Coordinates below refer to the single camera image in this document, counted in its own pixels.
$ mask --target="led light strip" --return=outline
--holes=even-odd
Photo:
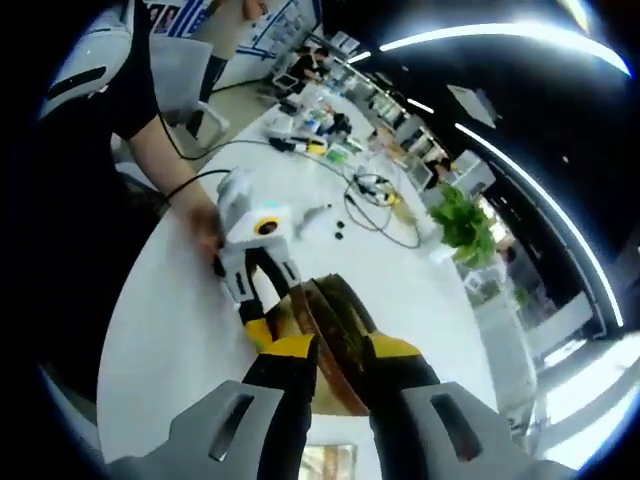
[[[356,62],[359,62],[360,60],[364,60],[365,58],[369,58],[370,56],[371,56],[371,52],[362,52],[356,55],[355,57],[351,57],[349,60],[347,60],[347,63],[349,64],[356,63]]]
[[[570,50],[587,53],[601,58],[621,72],[631,76],[629,67],[627,67],[624,60],[610,48],[580,35],[579,33],[535,22],[481,23],[478,25],[442,28],[387,43],[382,45],[380,50],[387,52],[389,50],[406,47],[407,45],[413,45],[415,43],[440,40],[442,38],[467,37],[471,35],[512,35],[552,43],[559,47],[568,48]]]
[[[427,107],[426,105],[423,105],[420,102],[416,102],[413,98],[408,98],[407,102],[409,102],[411,105],[415,105],[416,107],[421,108],[425,112],[429,112],[429,113],[433,113],[434,112],[433,108]]]
[[[531,178],[531,176],[525,170],[523,170],[522,167],[520,167],[520,165],[514,162],[505,153],[500,151],[498,148],[496,148],[494,145],[486,141],[484,138],[482,138],[478,134],[469,130],[464,125],[460,125],[459,123],[456,123],[455,127],[458,130],[460,130],[462,133],[474,139],[476,142],[478,142],[480,145],[485,147],[487,150],[493,153],[496,157],[498,157],[500,160],[506,163],[509,167],[511,167],[511,169],[514,170],[520,177],[522,177],[529,185],[531,185],[533,189],[551,206],[551,208],[553,208],[556,214],[558,214],[560,219],[569,228],[569,231],[573,234],[575,239],[578,241],[578,244],[580,244],[580,246],[586,253],[589,261],[591,261],[591,264],[593,265],[593,268],[595,269],[596,274],[598,275],[598,278],[600,279],[600,282],[604,287],[607,297],[609,298],[609,302],[611,303],[611,308],[613,309],[613,314],[616,317],[616,323],[618,324],[619,327],[621,327],[624,324],[624,321],[622,319],[622,312],[620,311],[620,306],[618,305],[616,296],[613,293],[611,284],[609,283],[609,280],[607,279],[607,276],[605,275],[604,270],[598,263],[598,259],[596,258],[595,254],[591,250],[591,247],[589,247],[589,244],[587,243],[585,238],[582,236],[582,233],[580,233],[580,230],[578,230],[575,224],[564,212],[564,210],[560,208],[560,205],[556,203],[556,201],[540,186],[538,182],[536,182],[533,178]]]

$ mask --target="black cable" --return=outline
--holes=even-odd
[[[378,176],[379,178],[383,178],[383,177],[380,177],[379,175],[376,175],[376,174],[365,174],[365,175],[362,175],[362,176]],[[371,219],[371,217],[369,217],[369,216],[364,212],[364,210],[362,209],[362,207],[360,207],[360,205],[358,205],[358,204],[357,204],[357,202],[356,202],[356,201],[355,201],[355,200],[354,200],[354,199],[349,195],[349,190],[353,187],[353,183],[355,183],[355,181],[356,181],[356,179],[357,179],[357,178],[358,178],[358,177],[356,177],[355,179],[353,179],[353,180],[349,183],[349,185],[347,186],[347,189],[345,190],[345,194],[344,194],[345,210],[347,211],[347,215],[349,215],[349,218],[351,219],[351,221],[352,221],[353,223],[355,223],[356,225],[358,225],[359,227],[364,228],[365,230],[368,230],[368,231],[370,231],[370,232],[379,232],[379,233],[381,233],[381,234],[382,234],[384,237],[386,237],[388,240],[392,241],[393,243],[395,243],[396,245],[399,245],[399,246],[401,246],[401,247],[408,248],[408,249],[410,249],[410,250],[415,250],[415,249],[420,248],[420,247],[422,246],[422,240],[420,239],[420,233],[419,233],[419,231],[418,231],[418,226],[417,226],[417,225],[415,225],[415,226],[414,226],[414,227],[415,227],[415,230],[416,230],[416,238],[417,238],[417,242],[416,242],[416,244],[415,244],[415,245],[407,245],[407,244],[405,244],[405,243],[403,243],[403,242],[401,242],[401,241],[399,241],[399,240],[397,240],[397,239],[393,238],[391,235],[389,235],[389,234],[386,232],[386,229],[387,229],[387,227],[389,226],[389,223],[390,223],[390,221],[391,221],[391,215],[392,215],[392,211],[391,211],[391,206],[392,206],[392,204],[391,204],[391,203],[389,203],[388,205],[386,205],[386,204],[384,205],[384,206],[388,206],[388,207],[389,207],[389,215],[388,215],[388,217],[387,217],[387,221],[385,222],[384,226],[382,226],[382,227],[381,227],[381,226],[379,226],[379,225],[377,225],[377,224],[376,224],[376,223]],[[395,189],[395,187],[394,187],[393,185],[391,185],[391,188],[392,188],[395,192],[397,192],[397,190]],[[353,205],[353,206],[356,208],[356,210],[358,210],[358,213],[360,213],[360,215],[362,215],[362,216],[367,220],[367,222],[369,222],[369,223],[371,224],[371,227],[369,227],[369,226],[367,226],[367,225],[364,225],[364,224],[362,224],[361,222],[359,222],[358,220],[356,220],[356,219],[355,219],[355,216],[351,213],[351,210],[349,209],[349,203],[350,203],[351,205]]]
[[[176,149],[176,152],[178,153],[178,155],[180,155],[182,158],[184,159],[189,159],[187,157],[184,157],[180,151],[178,150],[176,144],[173,142],[173,139],[171,138],[171,135],[169,135],[168,129],[166,127],[166,125],[164,124],[164,120],[161,121],[165,132],[167,133],[167,136],[169,137],[171,144],[173,145],[173,147]],[[264,142],[264,141],[260,141],[260,140],[230,140],[228,142],[224,142],[224,143],[220,143],[215,145],[213,148],[211,148],[206,154],[201,155],[200,157],[195,158],[196,160],[199,158],[204,157],[205,155],[209,155],[213,152],[215,152],[216,150],[222,148],[222,147],[226,147],[229,145],[234,145],[234,144],[252,144],[252,145],[265,145],[268,147],[272,147],[271,144],[269,144],[268,142]],[[355,223],[356,225],[358,225],[359,227],[368,230],[370,232],[380,232],[383,236],[385,236],[387,239],[389,239],[390,241],[392,241],[393,243],[395,243],[396,245],[400,245],[401,247],[404,248],[408,248],[408,249],[416,249],[416,248],[420,248],[421,246],[421,241],[420,241],[420,235],[418,234],[418,229],[416,226],[416,234],[417,234],[417,238],[418,238],[418,242],[416,243],[416,245],[406,245],[402,242],[400,242],[399,240],[396,240],[395,238],[393,238],[392,236],[390,236],[385,230],[388,228],[389,223],[391,222],[391,217],[392,217],[392,210],[391,210],[391,206],[392,203],[389,202],[388,204],[383,204],[378,202],[377,200],[374,202],[372,199],[368,198],[367,196],[365,196],[364,194],[360,193],[360,198],[364,199],[365,201],[367,201],[368,203],[370,203],[371,205],[377,206],[377,207],[382,207],[382,208],[389,208],[389,214],[387,216],[387,219],[384,223],[384,225],[380,226],[378,224],[376,224],[376,222],[374,220],[371,219],[371,217],[369,217],[364,210],[362,210],[362,207],[360,207],[360,205],[358,205],[355,200],[351,197],[351,195],[349,195],[349,190],[351,190],[353,188],[354,183],[357,181],[358,178],[365,178],[365,177],[371,177],[371,176],[375,176],[378,180],[379,183],[388,183],[391,186],[391,189],[397,193],[397,189],[395,188],[395,186],[393,184],[391,184],[391,182],[378,175],[378,174],[374,174],[374,173],[365,173],[365,174],[355,174],[353,176],[353,178],[349,179],[347,178],[342,172],[339,172],[338,170],[332,168],[329,165],[326,165],[324,162],[320,161],[319,159],[312,157],[311,155],[308,155],[304,152],[296,152],[293,151],[292,153],[294,153],[295,155],[307,158],[309,160],[312,160],[313,162],[315,162],[317,165],[320,165],[321,167],[325,168],[326,170],[329,170],[331,173],[333,173],[334,175],[340,177],[341,179],[343,179],[345,182],[347,182],[347,188],[343,194],[343,200],[344,200],[344,204],[345,204],[345,210],[347,212],[347,215],[349,215],[349,218],[351,219],[351,221],[353,223]],[[231,170],[229,169],[215,169],[215,170],[207,170],[206,172],[200,172],[197,175],[194,175],[192,178],[190,178],[189,180],[187,180],[186,182],[184,182],[182,185],[179,185],[178,187],[174,188],[173,191],[171,191],[166,197],[165,197],[165,202],[169,203],[169,201],[171,200],[171,198],[173,198],[177,193],[181,192],[184,188],[186,188],[187,186],[191,185],[193,182],[195,182],[196,180],[202,178],[202,177],[206,177],[208,175],[213,175],[213,174],[217,174],[217,173],[229,173]],[[360,215],[362,215],[365,220],[371,225],[370,227],[367,225],[364,225],[362,222],[356,220],[355,216],[353,215],[353,213],[351,212],[351,210],[349,209],[349,205],[348,202],[351,203],[360,213]]]
[[[213,152],[215,152],[216,150],[218,150],[219,148],[222,147],[227,147],[229,145],[235,145],[235,144],[252,144],[252,145],[266,145],[266,146],[270,146],[267,142],[261,142],[260,140],[229,140],[228,142],[224,142],[224,143],[219,143],[217,145],[215,145],[211,150],[209,150],[209,152],[207,154],[211,154]],[[212,175],[214,173],[229,173],[231,172],[231,170],[226,169],[226,168],[222,168],[222,169],[216,169],[216,170],[208,170],[206,172],[200,172],[197,175],[194,175],[192,178],[190,178],[189,180],[187,180],[186,182],[184,182],[182,185],[178,185],[176,188],[174,188],[165,198],[164,201],[165,203],[169,203],[169,201],[178,193],[181,192],[184,188],[186,188],[187,186],[191,185],[193,182],[195,182],[196,180],[198,180],[199,178],[202,177],[206,177],[207,175]]]
[[[160,117],[160,123],[162,124],[162,128],[164,129],[164,133],[167,134],[167,138],[171,142],[171,145],[173,145],[173,149],[176,151],[178,156],[180,158],[184,159],[184,160],[189,160],[189,161],[200,160],[201,158],[206,157],[207,155],[210,155],[213,152],[215,152],[216,149],[220,148],[222,145],[226,145],[228,143],[228,142],[225,142],[222,145],[214,145],[208,151],[204,152],[202,155],[198,155],[197,157],[188,157],[188,156],[184,155],[180,151],[180,149],[178,148],[178,145],[176,145],[176,142],[173,140],[173,137],[171,136],[171,133],[169,133],[169,128],[167,127],[167,123],[165,122],[165,120],[162,117],[162,115],[159,115],[159,117]]]
[[[177,194],[180,193],[183,189],[185,189],[186,187],[188,187],[189,185],[191,185],[193,182],[195,182],[196,180],[198,180],[199,178],[202,177],[206,177],[207,175],[213,175],[214,173],[230,173],[231,170],[227,169],[227,168],[220,168],[217,170],[208,170],[206,172],[202,172],[199,173],[197,175],[195,175],[194,177],[190,178],[189,180],[187,180],[186,182],[184,182],[182,185],[180,185],[179,187],[176,187],[173,189],[173,191],[167,195],[164,199],[164,201],[166,203],[169,203],[169,201]]]

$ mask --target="white table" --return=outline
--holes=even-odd
[[[354,133],[372,127],[350,102],[336,99]],[[264,140],[262,125],[275,109],[237,138]],[[473,311],[452,262],[433,265],[423,251],[393,244],[354,225],[344,211],[345,182],[312,161],[262,145],[230,145],[206,169],[250,171],[259,201],[291,205],[294,212],[332,202],[346,224],[344,239],[292,241],[291,254],[303,280],[341,274],[358,293],[378,328],[407,339],[422,351],[442,381],[455,380],[492,408],[496,398],[487,356]],[[396,181],[405,199],[423,212],[417,192],[398,167],[380,169]],[[221,176],[202,179],[215,200]],[[365,206],[374,220],[387,213]],[[428,228],[430,219],[421,214]],[[408,244],[415,231],[393,219],[390,235]],[[256,280],[265,308],[277,301],[266,277]],[[169,425],[226,379],[241,380],[255,358],[233,305],[212,269],[204,265],[176,218],[167,214],[138,257],[120,294],[102,353],[98,381],[98,429],[105,461],[145,455],[162,444]],[[380,478],[367,418],[314,415],[309,444],[358,446],[357,478]]]

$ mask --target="person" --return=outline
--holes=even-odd
[[[236,49],[251,24],[269,13],[267,4],[273,0],[213,0],[207,8],[209,18],[191,36],[194,40],[213,46],[211,58],[205,70],[200,100],[209,101],[213,87],[220,79],[227,62],[235,55]],[[187,130],[197,136],[202,113],[196,112],[187,123]]]
[[[433,174],[424,187],[425,190],[430,190],[451,171],[451,160],[444,157],[440,160],[425,162],[424,166]]]
[[[157,223],[133,208],[115,169],[111,137],[128,141],[135,161],[167,195],[194,177],[159,117],[149,56],[150,15],[135,0],[129,56],[106,89],[69,100],[30,133],[28,161],[13,180],[21,238],[18,315],[40,361],[67,387],[95,400],[102,344],[118,295]],[[205,262],[224,241],[215,204],[196,181],[171,200],[171,211]]]
[[[315,81],[323,72],[323,61],[329,56],[329,50],[326,47],[320,47],[308,54],[304,54],[287,72],[299,83],[293,87],[296,93],[300,93],[309,81]]]

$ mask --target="potted plant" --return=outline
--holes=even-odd
[[[448,183],[439,188],[443,202],[431,207],[429,214],[442,229],[441,242],[455,249],[454,260],[467,267],[487,265],[495,252],[489,218],[459,189]]]

